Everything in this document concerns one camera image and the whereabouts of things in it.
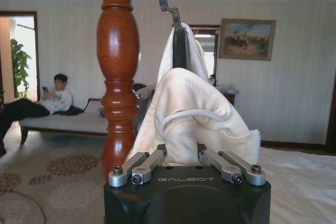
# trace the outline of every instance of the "cable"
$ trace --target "cable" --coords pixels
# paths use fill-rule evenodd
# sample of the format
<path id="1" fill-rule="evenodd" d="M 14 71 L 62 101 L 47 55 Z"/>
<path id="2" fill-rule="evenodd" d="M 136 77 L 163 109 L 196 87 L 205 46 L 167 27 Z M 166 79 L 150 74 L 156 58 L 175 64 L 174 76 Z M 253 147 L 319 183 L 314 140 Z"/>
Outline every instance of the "cable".
<path id="1" fill-rule="evenodd" d="M 24 198 L 27 198 L 27 199 L 32 200 L 32 201 L 37 205 L 37 207 L 40 209 L 40 211 L 41 211 L 41 213 L 42 213 L 42 215 L 43 215 L 43 219 L 44 219 L 43 224 L 46 224 L 46 222 L 47 222 L 47 217 L 46 217 L 46 215 L 45 215 L 45 213 L 44 213 L 44 211 L 43 211 L 43 209 L 42 209 L 42 206 L 37 202 L 36 199 L 31 198 L 31 197 L 29 197 L 29 196 L 27 196 L 27 195 L 25 195 L 25 194 L 23 194 L 23 193 L 20 193 L 20 192 L 18 192 L 18 191 L 14 191 L 14 190 L 13 190 L 13 191 L 9 191 L 8 193 L 17 194 L 17 195 L 20 195 L 20 196 L 22 196 L 22 197 L 24 197 Z"/>

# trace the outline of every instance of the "green leaves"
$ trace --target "green leaves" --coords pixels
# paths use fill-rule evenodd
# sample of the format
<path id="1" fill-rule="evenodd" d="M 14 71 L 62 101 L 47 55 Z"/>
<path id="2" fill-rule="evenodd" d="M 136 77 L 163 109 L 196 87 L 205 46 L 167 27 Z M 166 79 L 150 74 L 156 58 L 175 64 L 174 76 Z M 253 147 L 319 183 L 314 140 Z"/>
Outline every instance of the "green leaves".
<path id="1" fill-rule="evenodd" d="M 26 69 L 28 67 L 28 59 L 31 57 L 24 51 L 21 50 L 23 48 L 22 44 L 19 44 L 16 40 L 10 40 L 12 46 L 12 62 L 13 62 L 13 76 L 14 76 L 14 92 L 16 98 L 27 98 L 27 92 L 29 88 L 29 83 L 26 81 L 26 77 L 28 77 L 28 73 Z M 18 92 L 17 88 L 23 83 L 25 87 L 24 92 Z"/>

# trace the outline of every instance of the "white bedsheet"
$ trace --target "white bedsheet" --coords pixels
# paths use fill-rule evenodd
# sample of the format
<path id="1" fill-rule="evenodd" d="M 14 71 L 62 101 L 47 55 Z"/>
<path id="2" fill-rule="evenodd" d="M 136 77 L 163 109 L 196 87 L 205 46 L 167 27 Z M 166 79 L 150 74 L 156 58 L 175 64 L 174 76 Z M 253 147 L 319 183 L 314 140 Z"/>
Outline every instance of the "white bedsheet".
<path id="1" fill-rule="evenodd" d="M 336 223 L 336 156 L 260 149 L 271 183 L 271 224 Z"/>

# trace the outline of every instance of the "screw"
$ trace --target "screw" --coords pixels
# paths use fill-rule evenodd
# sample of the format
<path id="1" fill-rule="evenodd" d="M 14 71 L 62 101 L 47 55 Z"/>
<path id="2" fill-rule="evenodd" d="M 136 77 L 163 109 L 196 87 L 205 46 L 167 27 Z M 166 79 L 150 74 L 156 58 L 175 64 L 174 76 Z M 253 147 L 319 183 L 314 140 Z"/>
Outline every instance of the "screw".
<path id="1" fill-rule="evenodd" d="M 261 173 L 261 166 L 260 165 L 251 165 L 251 172 L 255 174 Z"/>
<path id="2" fill-rule="evenodd" d="M 142 178 L 139 174 L 135 174 L 132 176 L 132 184 L 139 185 L 142 181 Z"/>
<path id="3" fill-rule="evenodd" d="M 233 183 L 239 185 L 243 182 L 243 177 L 241 176 L 241 174 L 235 173 L 234 175 L 232 175 L 232 181 Z"/>
<path id="4" fill-rule="evenodd" d="M 113 174 L 114 175 L 120 175 L 122 174 L 122 167 L 120 165 L 116 166 L 114 169 L 113 169 Z"/>

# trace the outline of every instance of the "painting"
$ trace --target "painting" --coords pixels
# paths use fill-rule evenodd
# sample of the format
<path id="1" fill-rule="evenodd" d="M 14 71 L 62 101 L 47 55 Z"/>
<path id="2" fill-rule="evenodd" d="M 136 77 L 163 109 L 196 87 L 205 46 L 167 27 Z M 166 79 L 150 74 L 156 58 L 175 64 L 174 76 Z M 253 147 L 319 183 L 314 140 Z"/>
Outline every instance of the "painting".
<path id="1" fill-rule="evenodd" d="M 275 20 L 222 19 L 219 58 L 271 60 Z"/>

